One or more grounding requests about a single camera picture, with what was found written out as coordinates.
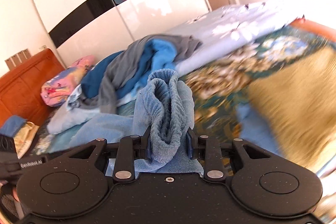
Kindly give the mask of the teal floral bed blanket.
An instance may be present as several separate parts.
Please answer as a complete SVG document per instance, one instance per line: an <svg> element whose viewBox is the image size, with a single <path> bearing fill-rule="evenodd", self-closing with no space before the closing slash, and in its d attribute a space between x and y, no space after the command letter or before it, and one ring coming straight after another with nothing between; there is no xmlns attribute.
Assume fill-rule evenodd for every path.
<svg viewBox="0 0 336 224"><path fill-rule="evenodd" d="M335 153L335 30L306 21L248 43L178 81L193 101L196 135L242 138L311 170Z"/></svg>

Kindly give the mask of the blue pillow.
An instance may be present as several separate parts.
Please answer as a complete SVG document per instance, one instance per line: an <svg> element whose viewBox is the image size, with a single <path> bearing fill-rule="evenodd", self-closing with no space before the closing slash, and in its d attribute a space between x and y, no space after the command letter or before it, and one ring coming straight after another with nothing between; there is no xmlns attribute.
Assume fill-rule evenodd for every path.
<svg viewBox="0 0 336 224"><path fill-rule="evenodd" d="M13 115L5 121L0 129L0 134L13 138L25 124L26 119Z"/></svg>

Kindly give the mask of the light blue floral duvet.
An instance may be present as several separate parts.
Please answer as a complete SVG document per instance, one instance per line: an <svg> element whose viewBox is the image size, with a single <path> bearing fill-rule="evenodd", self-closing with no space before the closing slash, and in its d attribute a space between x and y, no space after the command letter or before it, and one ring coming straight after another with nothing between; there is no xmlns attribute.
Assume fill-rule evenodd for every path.
<svg viewBox="0 0 336 224"><path fill-rule="evenodd" d="M191 57L175 63L175 71L184 76L293 20L294 16L288 12L265 3L250 3L222 7L176 26L165 35L193 36L202 42ZM49 133L62 133L102 113L98 108L76 107L80 94L81 82L51 118L47 125Z"/></svg>

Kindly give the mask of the light blue fleece garment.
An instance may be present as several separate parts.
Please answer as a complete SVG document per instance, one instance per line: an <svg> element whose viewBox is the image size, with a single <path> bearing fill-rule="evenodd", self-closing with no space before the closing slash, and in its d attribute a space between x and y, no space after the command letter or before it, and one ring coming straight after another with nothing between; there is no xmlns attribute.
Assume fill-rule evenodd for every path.
<svg viewBox="0 0 336 224"><path fill-rule="evenodd" d="M187 131L194 126L194 100L191 89L172 69L153 71L139 91L134 114L98 114L72 137L76 147L98 138L117 143L123 137L142 136L150 130L151 158L134 162L135 172L203 173L197 160L187 156Z"/></svg>

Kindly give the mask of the bright blue garment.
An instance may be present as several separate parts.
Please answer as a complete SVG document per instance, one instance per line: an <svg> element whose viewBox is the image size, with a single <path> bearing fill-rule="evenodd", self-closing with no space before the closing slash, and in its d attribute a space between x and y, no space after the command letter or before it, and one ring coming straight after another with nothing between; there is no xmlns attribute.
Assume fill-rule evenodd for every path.
<svg viewBox="0 0 336 224"><path fill-rule="evenodd" d="M173 61L176 55L177 49L173 43L163 39L150 39L145 44L134 76L116 91L117 106L135 100L138 92L146 86L152 71L165 68L175 69Z"/></svg>

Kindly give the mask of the orange wooden headboard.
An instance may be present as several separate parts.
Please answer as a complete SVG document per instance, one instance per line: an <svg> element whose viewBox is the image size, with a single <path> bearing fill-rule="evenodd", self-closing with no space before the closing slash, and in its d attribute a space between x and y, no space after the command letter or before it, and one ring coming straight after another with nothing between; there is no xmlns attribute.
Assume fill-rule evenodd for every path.
<svg viewBox="0 0 336 224"><path fill-rule="evenodd" d="M42 85L64 67L50 49L33 55L1 77L1 124L13 115L41 126L52 112L41 97Z"/></svg>

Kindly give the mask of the grey shirt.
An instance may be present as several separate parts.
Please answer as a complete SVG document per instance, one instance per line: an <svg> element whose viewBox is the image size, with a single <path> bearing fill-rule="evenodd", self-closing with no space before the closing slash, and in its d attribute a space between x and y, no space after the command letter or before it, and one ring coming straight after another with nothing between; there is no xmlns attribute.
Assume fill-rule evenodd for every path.
<svg viewBox="0 0 336 224"><path fill-rule="evenodd" d="M116 113L119 100L135 97L151 72L175 69L202 45L193 36L148 35L100 61L81 81L76 107Z"/></svg>

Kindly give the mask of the yellow striped pillow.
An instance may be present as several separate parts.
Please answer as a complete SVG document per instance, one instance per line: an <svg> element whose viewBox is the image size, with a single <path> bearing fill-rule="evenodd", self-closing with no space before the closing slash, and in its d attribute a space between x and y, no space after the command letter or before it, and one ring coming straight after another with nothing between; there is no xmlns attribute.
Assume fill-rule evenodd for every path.
<svg viewBox="0 0 336 224"><path fill-rule="evenodd" d="M15 149L18 159L21 159L31 147L39 126L33 122L26 122L14 137Z"/></svg>

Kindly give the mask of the pink cartoon folded blanket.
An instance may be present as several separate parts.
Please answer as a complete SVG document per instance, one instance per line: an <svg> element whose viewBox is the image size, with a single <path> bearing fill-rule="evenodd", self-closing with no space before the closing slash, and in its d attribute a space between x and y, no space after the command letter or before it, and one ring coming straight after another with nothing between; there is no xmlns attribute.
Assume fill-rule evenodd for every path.
<svg viewBox="0 0 336 224"><path fill-rule="evenodd" d="M45 82L41 87L41 98L47 106L57 107L64 102L80 84L83 77L92 69L95 57L81 57L67 69Z"/></svg>

